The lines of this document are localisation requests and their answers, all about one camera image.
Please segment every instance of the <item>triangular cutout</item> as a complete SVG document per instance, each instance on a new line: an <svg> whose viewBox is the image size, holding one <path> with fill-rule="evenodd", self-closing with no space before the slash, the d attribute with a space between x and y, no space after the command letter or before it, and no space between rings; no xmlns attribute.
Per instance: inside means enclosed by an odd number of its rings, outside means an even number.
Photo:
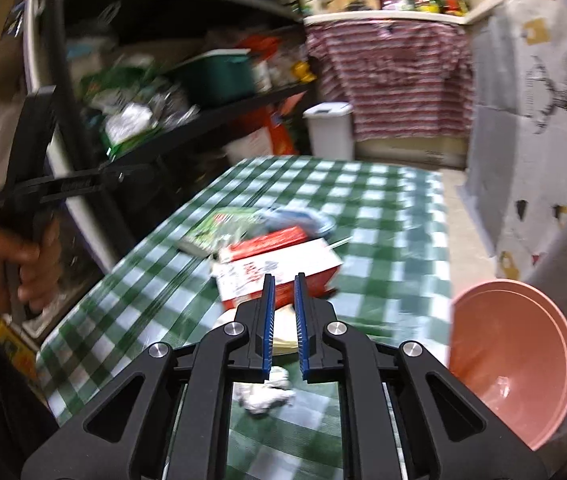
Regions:
<svg viewBox="0 0 567 480"><path fill-rule="evenodd" d="M90 419L86 431L109 442L119 442L143 384L143 376L133 377Z"/></svg>
<svg viewBox="0 0 567 480"><path fill-rule="evenodd" d="M455 395L438 376L428 374L425 380L435 397L435 404L450 440L460 442L484 430L483 419L463 399Z"/></svg>

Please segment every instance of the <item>red striped cloth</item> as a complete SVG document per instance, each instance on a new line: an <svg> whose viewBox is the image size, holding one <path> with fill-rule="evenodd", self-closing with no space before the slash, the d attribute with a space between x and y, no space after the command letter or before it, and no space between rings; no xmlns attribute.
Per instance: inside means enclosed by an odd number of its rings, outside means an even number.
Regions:
<svg viewBox="0 0 567 480"><path fill-rule="evenodd" d="M472 54L457 25L351 20L308 27L326 101L353 105L357 140L468 137Z"/></svg>

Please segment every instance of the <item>silver screw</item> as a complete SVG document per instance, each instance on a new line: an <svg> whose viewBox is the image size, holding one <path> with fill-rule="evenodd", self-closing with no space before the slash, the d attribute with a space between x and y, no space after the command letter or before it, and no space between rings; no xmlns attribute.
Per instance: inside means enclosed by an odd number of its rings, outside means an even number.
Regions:
<svg viewBox="0 0 567 480"><path fill-rule="evenodd" d="M403 351L404 354L406 354L409 357L417 357L422 354L423 348L421 348L421 345L419 343L415 343L414 341L408 341L403 346Z"/></svg>
<svg viewBox="0 0 567 480"><path fill-rule="evenodd" d="M150 354L150 357L159 358L166 355L169 349L170 348L165 343L155 343L154 345L150 345L148 353Z"/></svg>
<svg viewBox="0 0 567 480"><path fill-rule="evenodd" d="M333 321L332 323L327 324L327 330L332 335L342 335L345 334L345 331L348 330L348 327L341 321Z"/></svg>
<svg viewBox="0 0 567 480"><path fill-rule="evenodd" d="M243 325L237 321L230 321L224 327L224 332L228 335L239 335L243 332Z"/></svg>

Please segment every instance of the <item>trash can lid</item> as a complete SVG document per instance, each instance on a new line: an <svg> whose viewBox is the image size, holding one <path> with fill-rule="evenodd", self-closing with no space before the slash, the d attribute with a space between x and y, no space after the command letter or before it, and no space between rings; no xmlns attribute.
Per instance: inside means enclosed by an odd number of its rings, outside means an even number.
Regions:
<svg viewBox="0 0 567 480"><path fill-rule="evenodd" d="M308 108L304 113L304 118L317 117L343 117L353 112L353 106L350 103L321 103L320 105Z"/></svg>

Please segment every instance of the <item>green and white checkered tablecloth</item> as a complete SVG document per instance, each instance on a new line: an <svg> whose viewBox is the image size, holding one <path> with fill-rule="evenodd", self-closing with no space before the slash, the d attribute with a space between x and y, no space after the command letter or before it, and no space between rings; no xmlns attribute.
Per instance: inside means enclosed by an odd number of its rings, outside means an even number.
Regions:
<svg viewBox="0 0 567 480"><path fill-rule="evenodd" d="M331 241L343 266L331 300L339 319L378 341L420 340L447 360L451 306L443 186L412 168L309 157L245 160L228 170L142 241L51 333L39 379L60 423L149 344L202 338L222 314L207 262L175 241L221 206L310 206L337 220ZM294 402L254 418L234 404L228 479L342 478L334 384L305 384L296 355Z"/></svg>

